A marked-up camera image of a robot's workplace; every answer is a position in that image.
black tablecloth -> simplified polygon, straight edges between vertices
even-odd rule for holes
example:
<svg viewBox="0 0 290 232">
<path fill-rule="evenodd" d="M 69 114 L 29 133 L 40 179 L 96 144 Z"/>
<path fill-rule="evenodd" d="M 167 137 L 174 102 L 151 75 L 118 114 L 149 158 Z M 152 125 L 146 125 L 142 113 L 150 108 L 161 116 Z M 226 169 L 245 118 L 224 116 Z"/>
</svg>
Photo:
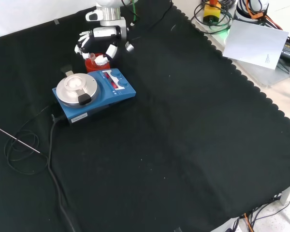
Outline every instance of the black tablecloth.
<svg viewBox="0 0 290 232">
<path fill-rule="evenodd" d="M 138 2 L 135 51 L 121 47 L 112 62 L 136 97 L 55 131 L 53 167 L 84 232 L 207 232 L 290 186 L 290 120 L 175 7 L 148 31 L 168 4 Z M 0 38 L 0 127 L 16 132 L 51 104 L 63 65 L 85 71 L 73 52 L 92 27 L 84 15 Z M 50 114 L 27 126 L 43 152 Z M 9 169 L 6 139 L 0 133 L 0 231 L 65 231 L 48 173 Z M 34 159 L 22 168 L 38 169 Z"/>
</svg>

tape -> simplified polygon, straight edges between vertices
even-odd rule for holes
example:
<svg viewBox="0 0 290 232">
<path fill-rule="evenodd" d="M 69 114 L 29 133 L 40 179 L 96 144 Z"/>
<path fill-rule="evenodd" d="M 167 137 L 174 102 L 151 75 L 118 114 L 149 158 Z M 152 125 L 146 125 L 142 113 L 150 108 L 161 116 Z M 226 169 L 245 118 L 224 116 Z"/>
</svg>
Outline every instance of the tape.
<svg viewBox="0 0 290 232">
<path fill-rule="evenodd" d="M 180 229 L 180 227 L 178 227 L 177 229 L 174 230 L 174 232 L 182 232 L 182 230 Z"/>
</svg>

power cable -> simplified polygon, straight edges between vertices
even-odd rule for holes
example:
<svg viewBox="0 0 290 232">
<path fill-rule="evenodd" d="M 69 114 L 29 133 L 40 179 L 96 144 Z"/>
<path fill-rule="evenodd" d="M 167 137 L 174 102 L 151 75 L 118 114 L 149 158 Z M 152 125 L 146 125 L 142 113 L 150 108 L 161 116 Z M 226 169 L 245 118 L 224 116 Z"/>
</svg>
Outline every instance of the power cable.
<svg viewBox="0 0 290 232">
<path fill-rule="evenodd" d="M 60 189 L 60 185 L 59 185 L 59 182 L 56 178 L 56 175 L 54 174 L 52 168 L 51 168 L 51 159 L 52 159 L 52 148 L 53 148 L 53 133 L 54 133 L 54 129 L 55 129 L 55 126 L 56 124 L 60 121 L 61 119 L 57 119 L 57 118 L 54 118 L 53 116 L 53 125 L 51 127 L 51 130 L 50 130 L 50 142 L 49 142 L 49 151 L 48 151 L 48 164 L 47 164 L 47 169 L 48 169 L 48 172 L 49 174 L 51 175 L 52 179 L 53 179 L 53 182 L 55 184 L 55 187 L 56 187 L 56 191 L 57 191 L 57 196 L 58 196 L 58 205 L 59 205 L 59 208 L 62 212 L 62 214 L 64 215 L 64 217 L 66 218 L 72 232 L 76 232 L 75 230 L 75 227 L 68 215 L 68 213 L 66 212 L 64 206 L 62 205 L 62 193 L 61 193 L 61 189 Z"/>
<path fill-rule="evenodd" d="M 56 175 L 54 174 L 54 172 L 53 172 L 53 170 L 52 170 L 52 168 L 51 168 L 51 158 L 52 158 L 53 133 L 54 133 L 54 129 L 55 129 L 56 124 L 57 124 L 59 121 L 65 119 L 66 117 L 65 117 L 65 116 L 61 116 L 61 117 L 59 117 L 59 118 L 54 118 L 54 116 L 52 115 L 52 117 L 53 117 L 53 125 L 52 125 L 51 130 L 50 130 L 50 145 L 49 145 L 48 156 L 46 156 L 46 155 L 44 155 L 43 153 L 41 153 L 41 152 L 39 152 L 38 150 L 36 150 L 36 148 L 37 148 L 38 145 L 39 145 L 39 137 L 38 137 L 35 133 L 33 133 L 32 131 L 30 131 L 30 130 L 22 130 L 23 127 L 24 127 L 25 125 L 27 125 L 29 122 L 31 122 L 32 120 L 34 120 L 38 115 L 40 115 L 42 112 L 44 112 L 44 111 L 45 111 L 47 108 L 49 108 L 50 106 L 51 106 L 51 105 L 45 107 L 45 108 L 44 108 L 43 110 L 41 110 L 41 111 L 40 111 L 36 116 L 34 116 L 33 118 L 31 118 L 31 119 L 29 119 L 28 121 L 26 121 L 26 122 L 25 122 L 25 123 L 20 127 L 20 129 L 17 131 L 17 133 L 15 134 L 15 136 L 10 135 L 9 133 L 7 133 L 7 132 L 5 132 L 4 130 L 0 129 L 1 132 L 3 132 L 3 133 L 5 133 L 5 134 L 7 134 L 8 136 L 10 136 L 10 139 L 6 142 L 6 144 L 5 144 L 5 146 L 4 146 L 4 154 L 6 155 L 6 158 L 7 158 L 7 160 L 8 160 L 8 164 L 9 164 L 9 166 L 10 166 L 12 169 L 13 169 L 14 171 L 18 172 L 18 173 L 25 174 L 25 175 L 33 175 L 33 174 L 40 173 L 40 172 L 42 172 L 42 171 L 44 170 L 44 168 L 41 169 L 41 170 L 39 170 L 38 172 L 28 173 L 28 172 L 24 172 L 24 171 L 21 171 L 21 170 L 15 168 L 15 167 L 11 164 L 11 161 L 21 161 L 21 160 L 25 160 L 25 159 L 31 157 L 31 156 L 32 156 L 33 154 L 35 154 L 35 153 L 37 153 L 37 154 L 42 155 L 43 157 L 45 157 L 45 159 L 46 159 L 46 166 L 45 166 L 45 167 L 47 167 L 47 170 L 48 170 L 50 176 L 52 177 L 52 180 L 53 180 L 54 185 L 55 185 L 55 187 L 56 187 L 56 192 L 57 192 L 57 196 L 58 196 L 58 205 L 59 205 L 59 208 L 60 208 L 62 214 L 64 215 L 65 219 L 67 220 L 67 222 L 68 222 L 68 224 L 69 224 L 69 227 L 70 227 L 70 229 L 72 230 L 72 232 L 76 232 L 76 229 L 75 229 L 75 227 L 74 227 L 74 225 L 73 225 L 73 223 L 72 223 L 72 221 L 71 221 L 71 219 L 70 219 L 70 217 L 69 217 L 67 211 L 65 210 L 65 208 L 64 208 L 64 206 L 63 206 L 63 204 L 62 204 L 62 193 L 61 193 L 61 189 L 60 189 L 59 181 L 58 181 L 58 179 L 56 178 Z M 20 140 L 20 138 L 23 138 L 23 137 L 25 137 L 25 136 L 32 136 L 32 137 L 33 137 L 33 143 L 32 143 L 31 145 L 35 146 L 36 148 L 34 148 L 34 147 L 32 147 L 32 146 L 30 146 L 30 145 L 28 145 L 28 144 L 26 144 L 26 143 L 24 143 L 24 142 L 22 142 L 22 141 Z M 21 143 L 22 145 L 25 145 L 26 148 L 25 148 L 25 149 L 22 149 L 22 150 L 21 150 L 21 149 L 18 149 L 18 148 L 15 148 L 15 147 L 14 147 L 14 144 L 15 144 L 16 142 L 19 142 L 19 143 Z M 25 156 L 22 157 L 22 158 L 19 158 L 19 159 L 10 159 L 10 151 L 11 151 L 11 149 L 13 149 L 13 150 L 15 150 L 15 151 L 19 151 L 19 152 L 25 152 L 25 151 L 29 151 L 29 150 L 31 150 L 31 152 L 30 152 L 29 154 L 25 155 Z"/>
<path fill-rule="evenodd" d="M 169 12 L 169 10 L 172 8 L 172 6 L 173 6 L 173 0 L 170 0 L 170 6 L 168 7 L 168 9 L 164 12 L 164 14 L 162 15 L 162 17 L 157 21 L 157 22 L 155 22 L 153 25 L 151 25 L 145 32 L 150 32 L 156 25 L 158 25 L 158 23 L 160 23 L 163 19 L 164 19 L 164 17 L 166 16 L 166 14 Z M 143 35 L 140 35 L 140 36 L 138 36 L 138 37 L 135 37 L 135 38 L 133 38 L 133 39 L 131 39 L 131 41 L 135 41 L 135 40 L 138 40 L 138 39 L 140 39 L 140 38 L 142 38 L 144 36 L 144 34 Z"/>
<path fill-rule="evenodd" d="M 273 203 L 273 202 L 275 202 L 275 201 L 280 200 L 280 198 L 281 198 L 281 196 L 279 196 L 279 194 L 278 194 L 278 195 L 276 195 L 275 197 L 271 198 L 271 199 L 270 199 L 268 202 L 266 202 L 265 204 L 260 205 L 259 207 L 257 207 L 257 208 L 255 208 L 255 209 L 249 211 L 249 212 L 247 213 L 247 215 L 246 215 L 246 214 L 243 214 L 242 216 L 239 217 L 239 218 L 244 218 L 244 219 L 245 219 L 244 221 L 245 221 L 246 224 L 247 224 L 248 231 L 253 232 L 253 226 L 254 226 L 254 224 L 255 224 L 255 220 L 253 220 L 253 213 L 255 213 L 255 212 L 257 212 L 257 211 L 259 210 L 259 212 L 256 214 L 256 217 L 255 217 L 255 219 L 256 219 L 257 216 L 259 215 L 259 213 L 260 213 L 260 211 L 261 211 L 262 209 L 264 209 L 264 208 L 265 208 L 266 206 L 268 206 L 269 204 L 271 204 L 271 203 Z"/>
<path fill-rule="evenodd" d="M 134 5 L 134 0 L 132 1 L 132 5 L 133 5 L 133 11 L 129 9 L 129 7 L 124 3 L 124 0 L 121 0 L 121 3 L 124 5 L 124 7 L 131 13 L 134 15 L 134 22 L 136 22 L 136 17 L 140 19 L 140 17 L 136 14 L 135 12 L 135 5 Z"/>
<path fill-rule="evenodd" d="M 266 217 L 268 218 L 268 217 L 274 216 L 274 215 L 278 214 L 279 212 L 283 211 L 284 209 L 286 209 L 289 205 L 290 205 L 290 201 L 289 201 L 289 203 L 288 203 L 288 205 L 286 207 L 282 208 L 281 210 L 277 211 L 276 213 L 268 215 L 268 216 L 265 216 L 265 217 L 258 218 L 255 221 L 263 219 L 263 218 L 266 218 Z"/>
<path fill-rule="evenodd" d="M 200 24 L 202 25 L 205 25 L 205 26 L 208 26 L 208 27 L 225 27 L 224 29 L 221 29 L 221 30 L 217 30 L 217 31 L 212 31 L 212 32 L 208 32 L 208 31 L 202 31 L 200 29 L 197 29 L 201 32 L 203 32 L 204 34 L 218 34 L 218 33 L 221 33 L 221 32 L 224 32 L 224 31 L 227 31 L 230 29 L 231 27 L 231 21 L 233 20 L 233 17 L 232 15 L 229 13 L 229 6 L 232 6 L 234 3 L 232 1 L 228 1 L 228 0 L 225 0 L 225 1 L 218 1 L 221 5 L 221 7 L 218 7 L 218 6 L 215 6 L 215 5 L 211 5 L 209 3 L 207 3 L 206 1 L 202 1 L 199 5 L 197 5 L 197 7 L 194 9 L 194 12 L 193 12 L 193 17 L 190 19 L 190 22 L 192 23 L 193 19 L 196 19 Z M 222 19 L 219 20 L 218 22 L 216 23 L 205 23 L 205 22 L 202 22 L 200 21 L 198 18 L 197 18 L 197 15 L 199 14 L 199 12 L 201 10 L 203 10 L 205 8 L 205 5 L 209 5 L 211 7 L 214 7 L 214 8 L 217 8 L 220 10 L 220 13 L 223 15 Z M 227 19 L 227 22 L 226 23 L 223 23 L 221 24 L 221 22 L 224 20 L 224 19 Z"/>
<path fill-rule="evenodd" d="M 290 73 L 290 69 L 288 69 L 283 62 L 281 62 L 280 60 L 278 61 L 278 63 L 284 68 L 284 70 L 282 68 L 280 68 L 279 66 L 277 66 L 281 71 L 284 71 L 285 73 Z"/>
<path fill-rule="evenodd" d="M 42 153 L 37 153 L 35 152 L 34 150 L 30 149 L 29 147 L 25 147 L 24 149 L 20 149 L 20 148 L 17 148 L 15 145 L 16 145 L 16 142 L 18 142 L 17 139 L 30 139 L 32 142 L 31 144 L 29 144 L 30 147 L 33 147 L 34 149 L 37 149 L 40 145 L 40 139 L 39 137 L 34 133 L 32 132 L 31 130 L 23 130 L 23 128 L 28 124 L 30 123 L 31 121 L 33 121 L 37 116 L 39 116 L 42 112 L 44 112 L 46 109 L 48 109 L 51 105 L 48 105 L 47 107 L 45 107 L 44 109 L 42 109 L 38 114 L 36 114 L 34 117 L 32 117 L 31 119 L 29 119 L 28 121 L 26 121 L 19 129 L 18 131 L 13 135 L 14 138 L 10 137 L 5 145 L 4 145 L 4 148 L 3 148 L 3 152 L 5 154 L 5 157 L 6 157 L 6 160 L 7 160 L 7 163 L 9 165 L 10 168 L 12 168 L 14 171 L 20 173 L 20 174 L 24 174 L 24 175 L 34 175 L 34 174 L 38 174 L 42 171 L 44 171 L 44 169 L 47 167 L 47 164 L 48 164 L 48 157 Z M 12 155 L 12 151 L 14 152 L 20 152 L 22 154 L 25 154 L 25 156 L 21 157 L 21 158 L 17 158 L 17 159 L 13 159 L 11 158 L 11 155 Z M 39 171 L 32 171 L 32 172 L 25 172 L 25 171 L 22 171 L 18 168 L 16 168 L 13 163 L 14 162 L 20 162 L 20 161 L 24 161 L 24 160 L 27 160 L 28 158 L 31 158 L 32 156 L 34 155 L 40 155 L 42 158 L 45 159 L 45 165 L 42 169 L 40 169 Z"/>
<path fill-rule="evenodd" d="M 235 231 L 236 231 L 239 222 L 240 222 L 240 218 L 238 218 L 238 219 L 234 222 L 234 224 L 233 224 L 233 228 L 232 228 L 232 232 L 235 232 Z"/>
</svg>

orange wire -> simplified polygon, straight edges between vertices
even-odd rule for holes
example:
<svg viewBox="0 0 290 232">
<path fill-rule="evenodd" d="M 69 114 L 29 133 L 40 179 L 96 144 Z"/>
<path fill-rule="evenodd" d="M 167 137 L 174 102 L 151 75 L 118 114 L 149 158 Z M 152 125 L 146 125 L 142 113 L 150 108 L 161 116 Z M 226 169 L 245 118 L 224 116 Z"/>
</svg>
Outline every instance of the orange wire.
<svg viewBox="0 0 290 232">
<path fill-rule="evenodd" d="M 260 18 L 260 17 L 263 17 L 263 13 L 260 12 L 260 13 L 257 13 L 257 14 L 253 14 L 248 6 L 249 4 L 249 0 L 246 0 L 246 10 L 248 11 L 248 14 L 250 15 L 250 17 L 252 19 L 257 19 L 257 18 Z M 276 24 L 273 20 L 271 20 L 268 16 L 265 16 L 267 18 L 267 20 L 269 20 L 271 23 L 273 23 L 276 27 L 278 27 L 280 30 L 282 30 L 282 28 Z"/>
<path fill-rule="evenodd" d="M 252 230 L 252 228 L 251 228 L 251 226 L 250 226 L 250 223 L 249 223 L 249 221 L 248 221 L 248 218 L 247 218 L 247 216 L 246 216 L 246 213 L 244 213 L 244 216 L 245 216 L 245 219 L 246 219 L 246 222 L 247 222 L 247 224 L 248 224 L 248 227 L 249 227 L 250 232 L 253 232 L 253 230 Z"/>
<path fill-rule="evenodd" d="M 248 4 L 249 4 L 249 2 L 248 2 L 248 0 L 246 0 L 246 10 L 248 11 L 248 14 L 250 15 L 250 17 L 252 19 L 257 19 L 257 18 L 260 18 L 260 17 L 263 16 L 263 13 L 262 12 L 257 13 L 257 14 L 252 14 L 252 12 L 250 11 L 250 8 L 249 8 Z"/>
<path fill-rule="evenodd" d="M 268 16 L 265 16 L 271 23 L 273 23 L 276 27 L 278 27 L 280 30 L 282 30 L 282 28 L 276 24 L 273 20 L 271 20 Z"/>
</svg>

white sheet of paper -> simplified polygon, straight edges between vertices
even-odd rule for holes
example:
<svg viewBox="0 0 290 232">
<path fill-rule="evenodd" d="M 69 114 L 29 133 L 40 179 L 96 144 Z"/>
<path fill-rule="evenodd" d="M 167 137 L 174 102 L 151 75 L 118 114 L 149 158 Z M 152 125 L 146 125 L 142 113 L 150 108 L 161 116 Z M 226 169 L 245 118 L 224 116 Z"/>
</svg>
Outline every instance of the white sheet of paper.
<svg viewBox="0 0 290 232">
<path fill-rule="evenodd" d="M 288 32 L 234 20 L 224 57 L 275 69 Z"/>
</svg>

